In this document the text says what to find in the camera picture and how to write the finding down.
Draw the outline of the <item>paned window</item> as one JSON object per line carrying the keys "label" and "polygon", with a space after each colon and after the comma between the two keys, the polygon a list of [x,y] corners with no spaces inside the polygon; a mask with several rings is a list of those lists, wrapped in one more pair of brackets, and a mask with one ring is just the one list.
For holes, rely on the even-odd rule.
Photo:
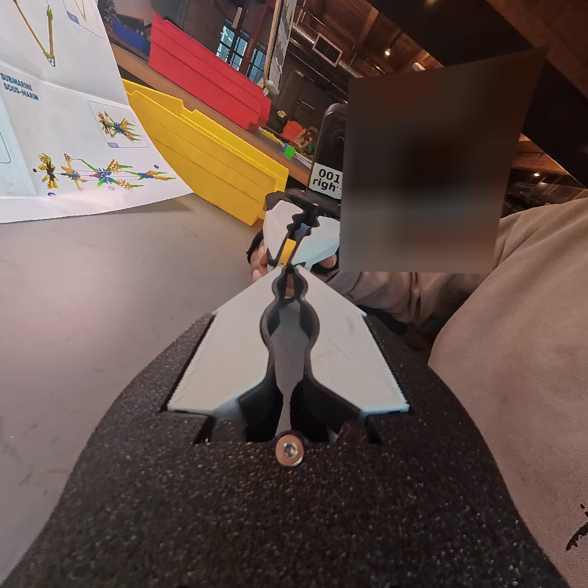
{"label": "paned window", "polygon": [[[236,31],[231,26],[231,23],[226,20],[217,46],[217,57],[239,71],[245,59],[248,43],[249,34],[243,30]],[[247,66],[245,75],[255,84],[260,84],[262,80],[266,52],[266,47],[259,42],[252,51],[251,61]]]}

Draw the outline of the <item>blue bin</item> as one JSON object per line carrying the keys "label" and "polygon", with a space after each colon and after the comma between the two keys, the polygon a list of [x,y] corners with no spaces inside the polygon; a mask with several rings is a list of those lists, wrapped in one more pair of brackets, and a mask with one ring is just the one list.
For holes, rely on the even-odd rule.
{"label": "blue bin", "polygon": [[111,20],[112,35],[115,40],[125,44],[134,53],[145,60],[149,59],[151,51],[151,41],[143,33],[124,24],[119,19]]}

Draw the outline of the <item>grey desk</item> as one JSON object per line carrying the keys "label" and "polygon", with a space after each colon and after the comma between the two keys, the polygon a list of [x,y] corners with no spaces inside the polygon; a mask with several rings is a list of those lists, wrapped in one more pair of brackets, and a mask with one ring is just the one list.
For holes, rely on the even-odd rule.
{"label": "grey desk", "polygon": [[251,283],[261,228],[192,194],[1,225],[1,580],[122,390]]}

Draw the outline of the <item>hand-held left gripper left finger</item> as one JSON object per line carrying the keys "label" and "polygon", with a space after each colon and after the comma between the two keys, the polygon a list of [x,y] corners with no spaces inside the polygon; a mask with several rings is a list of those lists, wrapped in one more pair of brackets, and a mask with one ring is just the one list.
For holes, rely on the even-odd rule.
{"label": "hand-held left gripper left finger", "polygon": [[173,388],[166,410],[222,419],[247,440],[271,439],[282,410],[270,329],[279,323],[274,283],[282,267],[217,308]]}

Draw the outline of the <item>leaning white board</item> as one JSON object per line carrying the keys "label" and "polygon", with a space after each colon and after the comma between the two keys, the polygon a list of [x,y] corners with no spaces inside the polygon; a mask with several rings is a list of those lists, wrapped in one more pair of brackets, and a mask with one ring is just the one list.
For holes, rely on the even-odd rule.
{"label": "leaning white board", "polygon": [[287,53],[297,1],[276,1],[263,70],[263,87],[278,96],[283,64]]}

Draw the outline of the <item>yellow storage bin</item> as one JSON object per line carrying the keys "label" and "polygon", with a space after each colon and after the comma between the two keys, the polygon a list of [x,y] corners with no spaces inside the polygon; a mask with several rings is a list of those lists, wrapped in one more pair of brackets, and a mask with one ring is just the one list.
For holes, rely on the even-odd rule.
{"label": "yellow storage bin", "polygon": [[166,162],[193,193],[252,226],[287,167],[171,95],[123,80],[129,105]]}

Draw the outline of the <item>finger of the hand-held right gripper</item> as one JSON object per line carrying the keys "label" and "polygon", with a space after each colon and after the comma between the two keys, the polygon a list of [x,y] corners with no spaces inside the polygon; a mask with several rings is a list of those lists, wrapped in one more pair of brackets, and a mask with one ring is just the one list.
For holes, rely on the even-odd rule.
{"label": "finger of the hand-held right gripper", "polygon": [[268,267],[275,268],[286,238],[294,239],[298,220],[304,211],[291,202],[277,202],[272,209],[266,211],[263,223],[263,241],[265,244]]}
{"label": "finger of the hand-held right gripper", "polygon": [[295,248],[293,266],[303,265],[310,269],[333,256],[339,248],[340,227],[337,219],[317,217],[317,225],[309,228]]}

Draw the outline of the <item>stack of red bins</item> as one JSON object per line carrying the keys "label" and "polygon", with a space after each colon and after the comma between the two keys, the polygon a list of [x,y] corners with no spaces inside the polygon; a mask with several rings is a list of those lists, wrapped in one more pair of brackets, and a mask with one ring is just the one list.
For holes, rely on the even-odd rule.
{"label": "stack of red bins", "polygon": [[263,89],[157,12],[149,66],[245,130],[268,123],[271,103]]}

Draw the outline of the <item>wall air vent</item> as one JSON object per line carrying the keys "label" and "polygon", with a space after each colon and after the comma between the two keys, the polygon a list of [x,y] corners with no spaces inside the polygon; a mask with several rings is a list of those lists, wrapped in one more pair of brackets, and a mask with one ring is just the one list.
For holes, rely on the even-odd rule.
{"label": "wall air vent", "polygon": [[317,33],[312,50],[334,68],[338,66],[343,55],[343,50],[321,33]]}

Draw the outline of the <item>toy instruction sheet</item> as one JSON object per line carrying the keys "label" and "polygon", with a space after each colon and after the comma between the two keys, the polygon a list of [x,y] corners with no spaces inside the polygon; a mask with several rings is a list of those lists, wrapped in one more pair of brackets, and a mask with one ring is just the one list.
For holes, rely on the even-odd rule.
{"label": "toy instruction sheet", "polygon": [[1,223],[190,194],[129,105],[95,1],[1,1]]}

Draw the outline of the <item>person's right hand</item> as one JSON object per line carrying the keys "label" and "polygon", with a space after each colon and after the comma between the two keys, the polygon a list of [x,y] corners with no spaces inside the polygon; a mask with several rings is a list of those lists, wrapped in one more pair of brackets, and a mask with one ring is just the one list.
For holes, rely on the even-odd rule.
{"label": "person's right hand", "polygon": [[[260,241],[258,247],[252,251],[251,257],[249,259],[249,263],[251,266],[251,274],[253,281],[257,281],[260,278],[264,277],[268,273],[268,258],[266,255],[265,244],[263,239]],[[327,277],[330,275],[334,268],[337,266],[337,256],[333,254],[332,256],[321,260],[317,264],[313,266],[313,273],[321,277],[321,279],[326,280]],[[285,297],[292,298],[295,296],[295,287],[293,285],[293,276],[288,275],[286,281],[286,290],[285,290]]]}

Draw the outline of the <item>wooden background table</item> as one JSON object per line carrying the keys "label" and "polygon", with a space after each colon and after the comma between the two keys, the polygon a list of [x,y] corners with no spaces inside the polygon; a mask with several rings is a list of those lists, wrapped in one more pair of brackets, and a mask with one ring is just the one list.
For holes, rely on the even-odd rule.
{"label": "wooden background table", "polygon": [[278,143],[271,141],[266,135],[260,133],[258,130],[255,132],[249,132],[239,127],[237,124],[204,104],[169,79],[152,70],[147,61],[138,55],[129,52],[114,42],[111,42],[111,49],[114,53],[116,63],[121,70],[121,77],[136,84],[152,88],[155,91],[180,99],[188,110],[199,111],[220,126],[224,127],[227,131],[230,131],[246,143],[265,153],[268,157],[287,167],[289,175],[292,178],[304,185],[307,184],[309,173],[306,167],[296,159],[289,160],[285,158],[279,149]]}

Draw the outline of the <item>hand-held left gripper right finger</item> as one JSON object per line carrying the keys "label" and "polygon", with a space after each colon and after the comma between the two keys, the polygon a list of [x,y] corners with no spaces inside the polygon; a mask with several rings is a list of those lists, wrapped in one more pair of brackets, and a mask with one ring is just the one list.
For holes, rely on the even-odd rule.
{"label": "hand-held left gripper right finger", "polygon": [[293,283],[305,349],[303,402],[334,433],[349,421],[408,415],[410,404],[364,311],[298,266]]}

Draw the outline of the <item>large blue connector fan assembly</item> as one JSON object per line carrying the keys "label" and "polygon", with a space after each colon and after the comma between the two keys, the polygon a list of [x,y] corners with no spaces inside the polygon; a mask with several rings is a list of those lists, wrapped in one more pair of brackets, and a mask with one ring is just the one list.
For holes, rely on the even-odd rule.
{"label": "large blue connector fan assembly", "polygon": [[293,268],[293,256],[296,252],[296,247],[298,246],[298,243],[296,240],[294,239],[290,239],[290,238],[286,238],[285,241],[283,242],[283,246],[281,249],[281,252],[279,254],[279,257],[277,259],[277,268],[281,269],[281,273],[279,274],[280,276],[286,275],[288,272],[290,272]]}

